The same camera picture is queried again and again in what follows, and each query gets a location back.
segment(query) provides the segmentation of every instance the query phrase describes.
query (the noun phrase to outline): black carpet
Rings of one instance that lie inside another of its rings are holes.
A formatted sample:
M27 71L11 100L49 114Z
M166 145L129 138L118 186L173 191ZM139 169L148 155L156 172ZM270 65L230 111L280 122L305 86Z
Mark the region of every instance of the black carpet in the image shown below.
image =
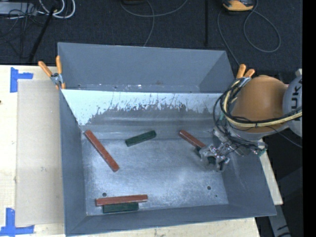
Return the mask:
M40 6L38 0L10 1L29 1L37 8ZM303 0L253 1L257 7L250 15L250 12L228 13L216 0L209 0L207 10L205 0L148 0L134 5L124 4L121 0L75 0L76 11L71 18L51 20L31 63L31 50L47 16L38 14L8 19L7 15L2 15L0 64L36 65L38 60L42 60L49 66L55 66L57 43L60 41L211 49L227 51L235 75L238 64L244 63L248 68L254 68L256 75L269 75L290 83L295 78L295 72L302 68ZM50 8L53 0L42 2ZM65 2L70 13L71 2ZM287 132L292 140L302 143L300 138ZM300 148L277 134L265 141L269 144L268 154L277 180L302 166ZM293 199L299 201L301 212L297 211L297 202L293 210L285 202L284 213L292 236L303 236L302 192ZM262 236L264 226L269 224L262 223L259 227Z

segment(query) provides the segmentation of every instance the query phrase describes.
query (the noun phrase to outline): blue tape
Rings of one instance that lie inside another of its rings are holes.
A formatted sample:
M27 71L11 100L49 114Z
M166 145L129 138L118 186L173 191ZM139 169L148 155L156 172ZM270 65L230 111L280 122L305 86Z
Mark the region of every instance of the blue tape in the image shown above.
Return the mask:
M18 91L18 79L32 79L32 73L21 73L19 74L19 70L11 67L11 80L10 80L10 92Z
M29 227L15 227L15 210L11 208L6 209L5 227L1 227L0 236L15 237L15 235L32 234L34 232L34 225Z

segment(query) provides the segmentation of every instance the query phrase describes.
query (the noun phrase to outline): metal tray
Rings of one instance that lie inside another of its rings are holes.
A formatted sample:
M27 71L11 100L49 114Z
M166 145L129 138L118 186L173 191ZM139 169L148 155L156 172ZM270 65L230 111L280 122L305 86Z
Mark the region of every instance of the metal tray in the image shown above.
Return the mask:
M216 99L234 80L224 51L58 43L61 152L68 236L275 215L255 155L203 166L186 130L205 144ZM120 166L113 172L84 135ZM125 140L154 130L154 139ZM103 214L95 199L147 194L139 210Z

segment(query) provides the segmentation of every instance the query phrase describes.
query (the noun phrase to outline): wooden table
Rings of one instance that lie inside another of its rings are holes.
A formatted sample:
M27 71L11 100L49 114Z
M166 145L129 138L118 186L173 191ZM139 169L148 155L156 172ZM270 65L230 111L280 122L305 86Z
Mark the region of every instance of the wooden table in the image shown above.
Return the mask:
M10 93L10 69L33 73ZM56 72L56 67L49 67ZM58 91L38 66L0 65L0 226L15 209L26 236L64 236ZM260 157L275 205L282 198L267 153ZM259 237L254 218L132 230L98 237Z

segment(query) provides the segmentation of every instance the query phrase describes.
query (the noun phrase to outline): wooden block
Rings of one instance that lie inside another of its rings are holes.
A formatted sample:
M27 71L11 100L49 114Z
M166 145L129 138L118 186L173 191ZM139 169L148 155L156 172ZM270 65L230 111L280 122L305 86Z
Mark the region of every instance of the wooden block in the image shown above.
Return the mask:
M206 146L203 142L201 142L200 140L198 140L197 138L195 138L194 136L192 136L185 130L180 130L179 135L181 138L185 139L191 145L195 146L197 150Z
M102 156L102 158L105 160L105 162L110 166L110 168L113 170L113 172L118 171L119 165L112 158L112 156L109 154L109 152L103 147L101 142L95 137L95 135L91 132L91 130L87 130L86 132L84 132L84 134L86 135L88 141L91 142L91 144L94 146L94 148Z
M132 203L132 202L147 202L147 195L131 195L121 197L102 197L95 200L96 206L103 206L106 204Z
M128 147L133 146L135 144L153 139L156 137L156 132L155 131L150 131L150 132L145 132L143 134L137 135L135 137L129 138L125 140L125 143Z
M106 204L103 206L103 213L137 211L138 209L139 209L139 205L136 202Z

